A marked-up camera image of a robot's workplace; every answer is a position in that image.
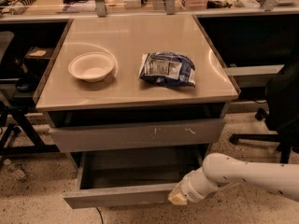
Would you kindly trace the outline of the yellow-white gripper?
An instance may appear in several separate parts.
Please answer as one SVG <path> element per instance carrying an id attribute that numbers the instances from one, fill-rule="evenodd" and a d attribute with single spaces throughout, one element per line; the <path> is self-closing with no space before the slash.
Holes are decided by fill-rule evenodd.
<path id="1" fill-rule="evenodd" d="M 215 191 L 215 182 L 209 180 L 201 168 L 186 174 L 168 195 L 174 205 L 198 203 Z"/>

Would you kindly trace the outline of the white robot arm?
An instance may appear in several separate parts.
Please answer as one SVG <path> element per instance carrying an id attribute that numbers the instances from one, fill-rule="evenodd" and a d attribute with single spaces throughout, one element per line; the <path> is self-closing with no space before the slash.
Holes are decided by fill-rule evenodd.
<path id="1" fill-rule="evenodd" d="M 187 173 L 169 193 L 168 200 L 175 205 L 198 203 L 240 183 L 299 201 L 298 165 L 240 161 L 220 153 L 207 155 L 199 169 Z"/>

